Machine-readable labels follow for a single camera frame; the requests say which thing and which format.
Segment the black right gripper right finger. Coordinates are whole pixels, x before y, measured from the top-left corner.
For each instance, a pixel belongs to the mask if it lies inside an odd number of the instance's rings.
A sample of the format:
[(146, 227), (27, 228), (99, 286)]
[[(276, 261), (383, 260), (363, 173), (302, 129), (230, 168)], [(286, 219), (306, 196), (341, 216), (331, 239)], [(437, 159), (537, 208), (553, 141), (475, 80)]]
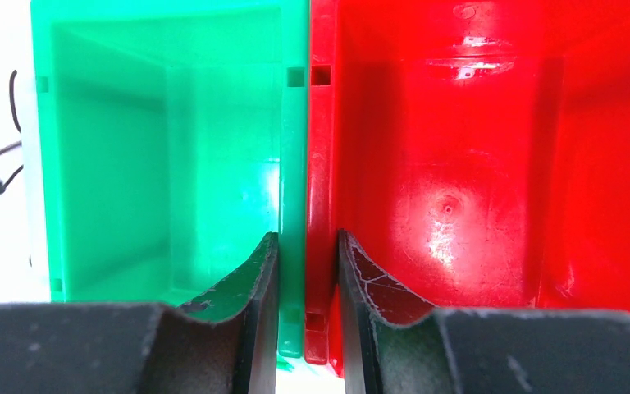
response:
[(348, 393), (630, 393), (630, 314), (444, 308), (338, 234)]

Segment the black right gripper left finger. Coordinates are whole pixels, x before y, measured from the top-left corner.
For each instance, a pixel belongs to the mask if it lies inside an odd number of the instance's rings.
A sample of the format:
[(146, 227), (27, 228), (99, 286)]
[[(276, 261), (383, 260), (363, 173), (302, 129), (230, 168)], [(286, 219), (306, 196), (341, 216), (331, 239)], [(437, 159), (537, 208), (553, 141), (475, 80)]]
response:
[(0, 393), (272, 393), (278, 236), (201, 295), (0, 304)]

